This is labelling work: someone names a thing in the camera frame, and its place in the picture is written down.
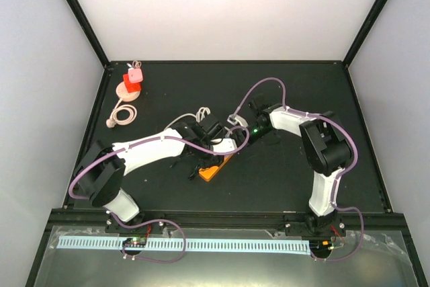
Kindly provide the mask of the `pink plug adapter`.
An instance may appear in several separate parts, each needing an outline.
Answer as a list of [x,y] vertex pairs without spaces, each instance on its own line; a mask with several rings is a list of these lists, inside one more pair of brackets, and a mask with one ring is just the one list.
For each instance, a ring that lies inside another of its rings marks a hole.
[[141,68],[128,69],[128,79],[131,83],[140,83],[143,81],[143,73]]

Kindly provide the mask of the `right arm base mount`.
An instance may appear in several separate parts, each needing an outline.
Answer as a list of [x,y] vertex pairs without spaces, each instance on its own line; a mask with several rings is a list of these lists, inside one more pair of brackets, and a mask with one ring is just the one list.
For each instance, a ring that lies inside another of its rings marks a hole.
[[284,215],[282,228],[289,235],[309,237],[334,237],[346,235],[339,225],[341,221],[336,213],[328,216],[316,216],[313,213],[296,213]]

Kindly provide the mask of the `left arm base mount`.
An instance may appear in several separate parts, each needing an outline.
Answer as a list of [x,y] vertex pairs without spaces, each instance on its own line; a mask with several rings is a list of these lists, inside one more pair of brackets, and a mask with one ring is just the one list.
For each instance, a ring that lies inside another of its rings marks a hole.
[[[167,214],[161,211],[141,211],[132,220],[124,222],[124,225],[134,227],[133,229],[127,229],[118,224],[118,222],[115,220],[115,218],[109,211],[105,210],[103,212],[103,215],[106,217],[106,233],[117,233],[119,235],[161,234],[163,228],[165,227],[165,224],[161,224],[161,222],[163,222],[167,217]],[[145,226],[135,228],[136,225],[147,222],[149,220],[157,221]]]

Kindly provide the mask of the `pink round power strip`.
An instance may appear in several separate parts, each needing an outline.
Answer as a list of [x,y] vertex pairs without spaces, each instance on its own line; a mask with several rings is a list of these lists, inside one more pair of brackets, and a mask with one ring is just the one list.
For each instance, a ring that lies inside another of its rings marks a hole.
[[[118,101],[114,106],[109,118],[106,120],[105,124],[108,128],[114,128],[115,126],[127,126],[135,121],[138,111],[130,104],[130,102],[138,99],[140,96],[140,90],[135,92],[129,92],[126,88],[125,82],[121,82],[116,87],[116,95]],[[127,112],[128,116],[125,119],[120,119],[118,117],[120,112]]]

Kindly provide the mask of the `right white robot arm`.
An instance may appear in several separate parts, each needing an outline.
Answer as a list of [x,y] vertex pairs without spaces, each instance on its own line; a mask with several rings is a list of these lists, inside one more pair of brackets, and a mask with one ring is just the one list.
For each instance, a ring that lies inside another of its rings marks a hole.
[[335,219],[339,184],[348,166],[357,162],[357,147],[333,112],[311,114],[271,105],[255,97],[248,102],[255,121],[247,126],[249,144],[272,130],[283,130],[302,139],[305,156],[313,170],[312,194],[304,223],[311,235],[321,235]]

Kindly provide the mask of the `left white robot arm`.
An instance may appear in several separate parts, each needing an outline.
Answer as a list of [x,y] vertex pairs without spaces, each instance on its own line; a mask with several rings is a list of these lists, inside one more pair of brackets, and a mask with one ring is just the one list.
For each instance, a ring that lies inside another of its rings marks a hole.
[[241,144],[235,133],[209,114],[200,122],[176,122],[157,134],[128,142],[98,140],[75,167],[69,196],[114,213],[128,232],[138,232],[144,216],[135,194],[124,188],[124,178],[146,165],[186,155],[197,160],[190,175],[195,177],[201,169],[221,166],[238,151]]

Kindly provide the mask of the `orange power strip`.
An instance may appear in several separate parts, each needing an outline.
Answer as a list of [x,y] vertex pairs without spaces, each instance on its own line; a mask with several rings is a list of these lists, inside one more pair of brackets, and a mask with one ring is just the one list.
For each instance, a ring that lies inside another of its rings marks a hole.
[[209,168],[203,169],[200,168],[198,171],[198,175],[206,182],[211,181],[215,175],[226,165],[226,163],[230,160],[232,155],[224,156],[224,160],[219,165],[211,166]]

